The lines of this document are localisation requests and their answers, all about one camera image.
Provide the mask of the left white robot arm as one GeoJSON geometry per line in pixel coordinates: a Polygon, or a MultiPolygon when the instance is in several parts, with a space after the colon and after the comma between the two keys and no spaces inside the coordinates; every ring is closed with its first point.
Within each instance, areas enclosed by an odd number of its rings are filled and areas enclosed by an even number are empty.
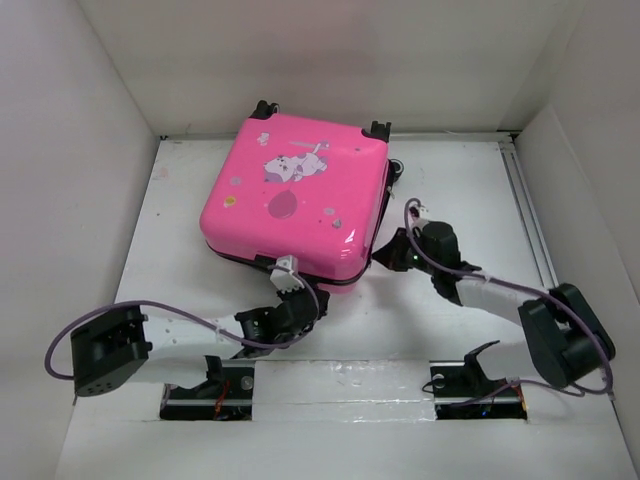
{"type": "Polygon", "coordinates": [[[143,301],[104,310],[71,333],[75,393],[95,397],[135,382],[212,396],[222,387],[223,362],[264,357],[297,343],[326,315],[330,295],[311,287],[279,299],[276,306],[213,320],[175,307],[167,318],[150,316],[143,301]]]}

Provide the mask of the pink hard-shell suitcase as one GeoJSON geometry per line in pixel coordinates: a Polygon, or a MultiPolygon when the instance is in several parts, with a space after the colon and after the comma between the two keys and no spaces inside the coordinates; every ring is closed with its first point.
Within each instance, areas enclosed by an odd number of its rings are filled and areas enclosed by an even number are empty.
{"type": "Polygon", "coordinates": [[[217,255],[268,270],[287,255],[308,282],[347,293],[371,263],[393,185],[391,125],[293,116],[261,100],[243,122],[202,209],[217,255]]]}

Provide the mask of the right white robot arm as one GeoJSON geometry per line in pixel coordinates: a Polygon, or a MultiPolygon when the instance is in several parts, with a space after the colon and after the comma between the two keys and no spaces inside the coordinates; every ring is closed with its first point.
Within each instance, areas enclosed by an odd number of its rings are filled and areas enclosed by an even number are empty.
{"type": "Polygon", "coordinates": [[[441,221],[418,220],[397,229],[372,258],[394,272],[419,270],[450,303],[521,327],[532,365],[550,387],[613,392],[615,346],[578,287],[563,283],[539,290],[492,277],[462,259],[453,227],[441,221]]]}

